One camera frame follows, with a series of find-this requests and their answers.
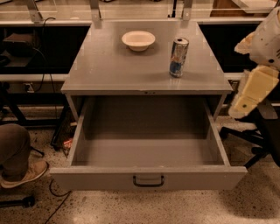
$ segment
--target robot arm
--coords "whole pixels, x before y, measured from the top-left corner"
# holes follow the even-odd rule
[[[275,8],[235,50],[242,54],[249,53],[250,59],[258,64],[251,72],[245,72],[228,111],[233,118],[243,118],[255,109],[279,82],[280,7]]]

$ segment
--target soda can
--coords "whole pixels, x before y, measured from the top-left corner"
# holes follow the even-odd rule
[[[173,41],[169,73],[175,78],[183,75],[188,46],[189,40],[186,38],[175,38]]]

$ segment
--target ceramic bowl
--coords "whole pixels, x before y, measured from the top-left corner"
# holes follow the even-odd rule
[[[155,40],[155,36],[147,31],[129,31],[122,36],[122,42],[135,52],[146,50]]]

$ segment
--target office chair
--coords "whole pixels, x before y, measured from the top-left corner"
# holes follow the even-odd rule
[[[239,122],[254,123],[256,129],[238,131],[222,127],[220,130],[220,137],[222,139],[227,138],[228,134],[231,134],[258,145],[251,149],[255,155],[244,165],[247,169],[269,154],[280,167],[280,108],[273,109],[277,114],[277,118],[264,118],[262,116],[262,109],[255,108],[248,116],[236,119]]]
[[[35,198],[34,196],[28,196],[23,199],[18,200],[7,200],[7,201],[0,201],[0,208],[1,207],[33,207],[35,205]]]

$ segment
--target speckled floor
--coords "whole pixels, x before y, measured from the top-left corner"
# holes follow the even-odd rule
[[[217,119],[218,129],[221,125],[239,130],[254,128],[227,116]],[[65,163],[63,151],[50,146],[53,129],[30,129],[30,134],[32,146],[45,153],[50,166]],[[229,136],[224,146],[232,165],[243,165],[251,156],[251,144],[236,137]],[[30,160],[37,159],[39,154],[33,152]],[[47,172],[37,181],[0,189],[0,200],[21,200],[30,195],[36,199],[33,207],[0,208],[0,223],[280,223],[280,169],[271,157],[254,165],[231,191],[73,191],[62,204],[66,196],[51,194],[51,181]],[[52,183],[52,191],[58,195],[67,193],[56,182]]]

